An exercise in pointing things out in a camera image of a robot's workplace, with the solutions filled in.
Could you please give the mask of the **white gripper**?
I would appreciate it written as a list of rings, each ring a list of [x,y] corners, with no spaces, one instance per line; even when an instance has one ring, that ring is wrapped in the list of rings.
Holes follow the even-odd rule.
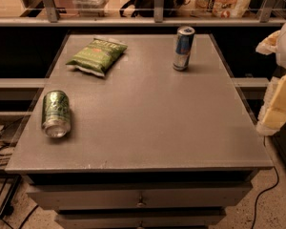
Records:
[[[277,65],[286,69],[286,23],[259,42],[255,51],[264,55],[275,53]],[[286,123],[286,74],[272,77],[263,101],[256,130],[260,135],[274,135]]]

